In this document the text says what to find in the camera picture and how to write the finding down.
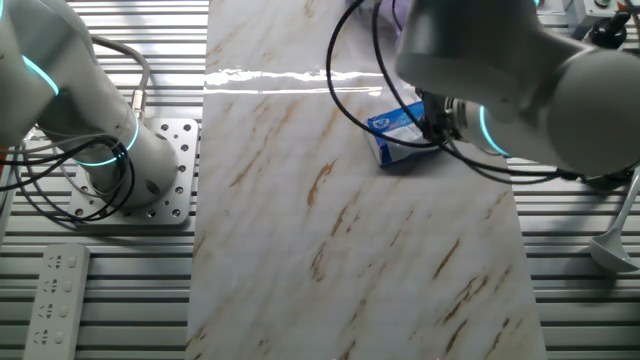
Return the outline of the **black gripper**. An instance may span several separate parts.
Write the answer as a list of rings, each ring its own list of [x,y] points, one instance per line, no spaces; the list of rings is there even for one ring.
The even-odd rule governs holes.
[[[424,89],[417,90],[422,100],[423,115],[418,127],[423,137],[435,145],[444,144],[449,139],[461,140],[463,127],[463,102],[456,98],[437,95]]]

